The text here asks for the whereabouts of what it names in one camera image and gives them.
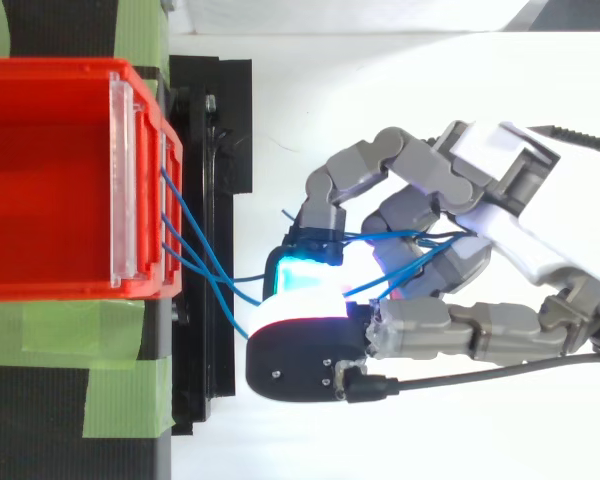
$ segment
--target black surface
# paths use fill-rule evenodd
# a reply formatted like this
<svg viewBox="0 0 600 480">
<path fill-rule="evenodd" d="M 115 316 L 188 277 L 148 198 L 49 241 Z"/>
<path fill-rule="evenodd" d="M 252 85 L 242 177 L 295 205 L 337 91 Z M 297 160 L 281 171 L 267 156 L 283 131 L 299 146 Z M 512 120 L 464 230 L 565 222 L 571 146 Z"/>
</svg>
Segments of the black surface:
<svg viewBox="0 0 600 480">
<path fill-rule="evenodd" d="M 118 0 L 2 0 L 12 57 L 111 57 Z"/>
<path fill-rule="evenodd" d="M 334 368 L 366 357 L 364 328 L 348 318 L 285 320 L 247 343 L 247 382 L 258 394 L 287 402 L 336 401 Z M 329 365 L 323 362 L 330 360 Z M 280 372 L 278 378 L 273 372 Z M 324 379 L 329 385 L 323 385 Z"/>
<path fill-rule="evenodd" d="M 171 437 L 83 439 L 88 370 L 0 367 L 0 480 L 167 480 Z"/>
<path fill-rule="evenodd" d="M 183 196 L 232 276 L 233 195 L 252 185 L 251 62 L 172 56 L 170 71 L 170 121 L 184 146 Z M 215 113 L 205 108 L 211 94 Z M 208 260 L 186 221 L 183 237 Z M 220 288 L 233 310 L 233 294 Z M 235 394 L 234 331 L 202 277 L 185 270 L 176 301 L 173 433 L 183 435 L 209 417 L 212 398 Z"/>
<path fill-rule="evenodd" d="M 144 302 L 144 323 L 138 360 L 157 360 L 171 355 L 171 299 Z"/>
<path fill-rule="evenodd" d="M 549 0 L 532 32 L 600 32 L 600 0 Z"/>
</svg>

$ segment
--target blue cable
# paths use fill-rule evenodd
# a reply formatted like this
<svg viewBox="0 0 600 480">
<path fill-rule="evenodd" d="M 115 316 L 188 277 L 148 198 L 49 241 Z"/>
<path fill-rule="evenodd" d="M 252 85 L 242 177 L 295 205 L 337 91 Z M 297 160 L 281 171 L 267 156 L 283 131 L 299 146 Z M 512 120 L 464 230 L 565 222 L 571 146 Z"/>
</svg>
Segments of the blue cable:
<svg viewBox="0 0 600 480">
<path fill-rule="evenodd" d="M 242 293 L 238 289 L 238 287 L 235 286 L 235 284 L 233 283 L 233 280 L 231 278 L 229 278 L 229 275 L 227 275 L 227 272 L 224 271 L 224 269 L 222 268 L 222 265 L 220 265 L 220 262 L 218 261 L 218 258 L 216 257 L 216 254 L 213 252 L 213 248 L 211 248 L 211 245 L 209 245 L 209 242 L 207 241 L 206 237 L 204 236 L 204 233 L 202 233 L 202 229 L 198 225 L 198 222 L 196 222 L 196 219 L 193 218 L 193 215 L 191 214 L 189 207 L 187 207 L 187 204 L 184 201 L 184 198 L 182 198 L 182 195 L 180 194 L 180 192 L 178 191 L 176 186 L 173 184 L 173 181 L 169 177 L 169 174 L 167 173 L 167 171 L 165 170 L 164 167 L 162 167 L 160 169 L 160 171 L 162 173 L 162 176 L 164 177 L 165 182 L 169 186 L 169 189 L 173 192 L 174 196 L 178 199 L 178 203 L 180 203 L 180 206 L 182 207 L 182 211 L 184 212 L 185 217 L 187 217 L 187 220 L 191 224 L 191 227 L 196 232 L 196 235 L 200 239 L 202 246 L 204 247 L 205 251 L 207 252 L 207 255 L 209 256 L 211 263 L 213 263 L 213 266 L 215 267 L 218 274 L 220 275 L 220 278 L 222 278 L 222 280 L 224 280 L 224 282 L 229 286 L 229 288 L 240 298 L 249 302 L 252 305 L 255 305 L 255 306 L 260 305 L 259 301 L 254 300 L 253 298 Z"/>
<path fill-rule="evenodd" d="M 190 266 L 187 266 L 187 268 L 189 270 L 191 270 L 193 273 L 197 273 L 198 275 L 202 275 L 203 277 L 206 277 L 206 274 L 200 270 L 198 267 L 194 266 L 193 263 L 190 264 Z M 211 278 L 213 278 L 214 281 L 218 282 L 218 283 L 225 283 L 224 280 L 222 280 L 220 277 L 211 274 Z M 232 278 L 231 280 L 233 280 L 233 283 L 247 283 L 247 282 L 256 282 L 258 280 L 262 280 L 264 278 L 264 274 L 263 275 L 254 275 L 253 277 L 244 277 L 244 278 Z"/>
<path fill-rule="evenodd" d="M 389 287 L 378 296 L 378 299 L 382 299 L 382 298 L 386 297 L 391 292 L 393 292 L 396 288 L 398 288 L 400 285 L 402 285 L 405 281 L 411 279 L 414 275 L 416 275 L 418 273 L 418 270 L 420 270 L 420 268 L 422 268 L 425 264 L 429 263 L 433 259 L 433 257 L 435 257 L 438 253 L 449 248 L 451 246 L 451 244 L 453 242 L 455 242 L 458 238 L 459 238 L 459 236 L 455 236 L 455 237 L 447 240 L 446 242 L 431 249 L 429 252 L 425 253 L 420 258 L 418 258 L 417 260 L 414 260 L 412 263 L 407 265 L 403 269 L 403 273 L 396 279 L 395 282 L 391 283 L 389 285 Z"/>
<path fill-rule="evenodd" d="M 282 209 L 282 214 L 287 217 L 289 220 L 291 220 L 292 222 L 296 221 L 296 217 L 294 217 L 293 215 L 291 215 L 289 212 L 287 212 L 284 208 Z"/>
<path fill-rule="evenodd" d="M 403 267 L 398 268 L 397 270 L 394 270 L 392 272 L 389 272 L 388 274 L 373 280 L 369 283 L 365 283 L 364 285 L 361 285 L 357 288 L 354 288 L 353 290 L 349 290 L 348 292 L 344 293 L 344 297 L 351 297 L 352 295 L 355 295 L 357 293 L 363 292 L 365 290 L 368 290 L 372 287 L 375 287 L 376 285 L 379 285 L 383 282 L 386 282 L 387 280 L 400 275 L 400 278 L 398 279 L 398 281 L 396 282 L 397 285 L 402 284 L 405 280 L 407 280 L 408 278 L 412 277 L 413 275 L 418 273 L 418 270 L 426 263 L 428 263 L 433 257 L 435 257 L 438 253 L 440 253 L 441 251 L 445 250 L 446 248 L 448 248 L 453 242 L 455 242 L 458 238 L 460 238 L 461 236 L 464 236 L 464 234 L 459 234 L 454 236 L 452 239 L 442 243 L 442 244 L 436 244 L 436 246 L 434 248 L 431 249 L 431 251 L 425 253 L 424 255 L 422 255 L 420 258 L 414 260 L 412 263 L 405 265 Z M 396 287 L 394 286 L 391 290 L 389 290 L 388 293 L 391 293 L 391 291 L 393 291 Z M 387 291 L 383 292 L 383 294 L 380 296 L 380 298 L 388 295 Z"/>
<path fill-rule="evenodd" d="M 345 298 L 351 297 L 352 295 L 355 295 L 357 293 L 364 292 L 365 290 L 369 290 L 370 288 L 375 287 L 376 285 L 380 285 L 381 283 L 386 282 L 390 278 L 393 278 L 396 275 L 400 275 L 402 272 L 404 272 L 404 270 L 406 268 L 408 268 L 408 266 L 409 265 L 400 267 L 397 270 L 394 270 L 393 272 L 389 272 L 386 275 L 383 275 L 382 277 L 377 278 L 376 280 L 373 280 L 369 283 L 365 283 L 364 285 L 360 285 L 359 287 L 354 288 L 353 290 L 349 290 L 348 292 L 344 293 L 343 296 Z"/>
<path fill-rule="evenodd" d="M 200 256 L 195 252 L 195 250 L 193 248 L 191 248 L 191 246 L 184 240 L 184 238 L 182 238 L 180 236 L 180 234 L 178 233 L 178 231 L 171 224 L 171 222 L 169 221 L 169 219 L 167 218 L 167 216 L 164 213 L 162 214 L 162 221 L 164 222 L 164 224 L 167 227 L 167 229 L 171 232 L 171 234 L 175 237 L 175 239 L 178 240 L 178 242 L 180 242 L 180 244 L 185 248 L 185 250 L 187 251 L 187 253 L 189 253 L 189 255 L 191 255 L 191 258 L 193 258 L 195 260 L 196 264 L 198 264 L 198 265 L 200 265 L 200 264 L 204 265 L 204 262 L 202 261 L 202 259 L 200 258 Z M 227 286 L 231 289 L 232 292 L 234 292 L 236 295 L 238 295 L 240 298 L 242 298 L 244 301 L 250 303 L 251 305 L 254 305 L 256 307 L 258 305 L 260 305 L 259 301 L 257 301 L 255 299 L 251 298 L 250 296 L 242 293 L 240 291 L 240 289 L 235 286 L 235 284 L 233 283 L 233 281 L 227 276 L 227 274 L 224 272 L 224 270 L 222 270 L 222 271 L 218 270 L 218 273 L 220 273 L 222 280 L 224 281 L 224 283 L 227 284 Z M 213 277 L 213 275 L 211 274 L 211 272 L 209 272 L 209 276 L 207 278 L 209 279 L 209 281 L 214 281 L 215 282 L 215 279 L 212 278 L 212 277 Z"/>
<path fill-rule="evenodd" d="M 180 255 L 178 255 L 166 243 L 163 243 L 162 247 L 165 249 L 165 251 L 169 255 L 171 255 L 173 258 L 175 258 L 176 260 L 178 260 L 185 267 L 192 268 L 192 269 L 195 268 L 192 263 L 190 263 L 186 259 L 182 258 Z M 200 270 L 203 272 L 203 275 L 207 278 L 207 280 L 209 280 L 209 284 L 211 285 L 211 288 L 213 289 L 213 293 L 216 294 L 216 298 L 218 299 L 218 303 L 220 304 L 220 308 L 222 308 L 222 311 L 224 312 L 225 316 L 227 317 L 227 320 L 229 320 L 229 322 L 231 323 L 231 325 L 233 325 L 233 328 L 235 328 L 236 331 L 240 335 L 242 335 L 244 338 L 248 339 L 249 335 L 247 335 L 247 332 L 245 332 L 242 329 L 242 327 L 240 325 L 238 325 L 238 322 L 236 322 L 236 319 L 233 317 L 233 314 L 231 313 L 231 309 L 229 308 L 229 305 L 227 305 L 227 302 L 224 299 L 224 297 L 222 295 L 222 292 L 220 291 L 220 288 L 218 287 L 218 283 L 215 280 L 213 280 L 213 278 L 211 278 L 211 272 L 209 271 L 209 269 L 206 267 L 206 265 L 204 263 L 201 263 L 201 262 L 198 262 L 198 266 L 200 267 Z"/>
</svg>

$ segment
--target red plastic bin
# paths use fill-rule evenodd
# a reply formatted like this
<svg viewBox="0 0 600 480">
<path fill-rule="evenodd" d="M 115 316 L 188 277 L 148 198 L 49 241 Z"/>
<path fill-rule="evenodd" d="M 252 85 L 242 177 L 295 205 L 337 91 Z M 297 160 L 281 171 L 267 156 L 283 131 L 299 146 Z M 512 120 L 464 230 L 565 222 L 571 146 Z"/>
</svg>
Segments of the red plastic bin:
<svg viewBox="0 0 600 480">
<path fill-rule="evenodd" d="M 181 290 L 182 144 L 118 59 L 0 59 L 0 301 Z"/>
</svg>

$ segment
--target black mount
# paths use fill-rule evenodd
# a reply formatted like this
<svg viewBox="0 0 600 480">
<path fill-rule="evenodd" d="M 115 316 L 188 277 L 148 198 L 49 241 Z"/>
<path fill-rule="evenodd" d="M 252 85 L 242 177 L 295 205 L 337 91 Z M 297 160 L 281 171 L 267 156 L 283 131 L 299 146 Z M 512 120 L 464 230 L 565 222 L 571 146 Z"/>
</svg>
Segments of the black mount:
<svg viewBox="0 0 600 480">
<path fill-rule="evenodd" d="M 251 61 L 171 56 L 170 123 L 184 147 L 183 196 L 218 260 L 233 275 L 233 195 L 252 190 Z M 208 260 L 183 220 L 183 237 Z M 233 294 L 221 285 L 233 310 Z M 174 299 L 174 435 L 190 435 L 210 400 L 235 395 L 234 331 L 208 282 L 183 271 Z"/>
</svg>

